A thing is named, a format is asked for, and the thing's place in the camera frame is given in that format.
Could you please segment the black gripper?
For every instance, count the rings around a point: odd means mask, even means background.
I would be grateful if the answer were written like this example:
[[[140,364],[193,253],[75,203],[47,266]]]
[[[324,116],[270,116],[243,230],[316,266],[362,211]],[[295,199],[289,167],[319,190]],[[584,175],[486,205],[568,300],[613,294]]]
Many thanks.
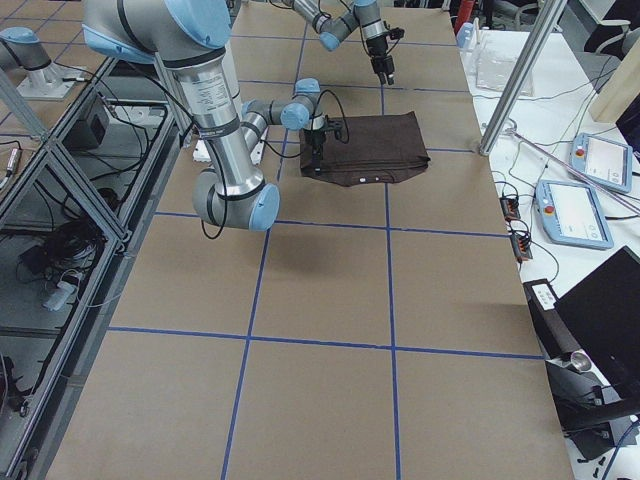
[[[323,148],[326,142],[327,128],[321,127],[307,131],[307,144],[311,147],[311,166],[315,173],[321,171]]]
[[[374,73],[381,84],[393,84],[395,66],[392,56],[388,53],[388,42],[381,35],[367,40],[367,52]]]

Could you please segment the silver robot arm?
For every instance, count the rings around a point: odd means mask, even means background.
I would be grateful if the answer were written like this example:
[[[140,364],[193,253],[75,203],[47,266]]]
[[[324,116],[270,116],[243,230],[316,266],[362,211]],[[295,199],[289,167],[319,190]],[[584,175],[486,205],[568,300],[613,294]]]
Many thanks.
[[[381,85],[393,85],[395,65],[391,52],[404,37],[405,30],[391,27],[381,17],[377,1],[341,1],[345,11],[333,16],[320,1],[269,1],[276,8],[300,15],[319,36],[324,48],[335,51],[353,32],[358,31],[365,54]]]
[[[88,1],[86,44],[112,58],[155,60],[181,87],[186,112],[206,144],[212,165],[197,178],[193,205],[219,227],[265,231],[280,205],[251,152],[269,125],[289,130],[323,125],[316,80],[297,84],[289,101],[252,101],[240,114],[223,68],[231,20],[223,1]]]

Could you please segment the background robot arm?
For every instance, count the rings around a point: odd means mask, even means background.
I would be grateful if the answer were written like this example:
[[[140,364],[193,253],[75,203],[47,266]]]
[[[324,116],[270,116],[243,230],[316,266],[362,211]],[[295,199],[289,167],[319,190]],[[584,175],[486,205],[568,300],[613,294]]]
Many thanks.
[[[27,77],[17,86],[28,100],[62,100],[75,83],[75,74],[53,62],[40,39],[27,27],[1,31],[1,69],[23,69]]]

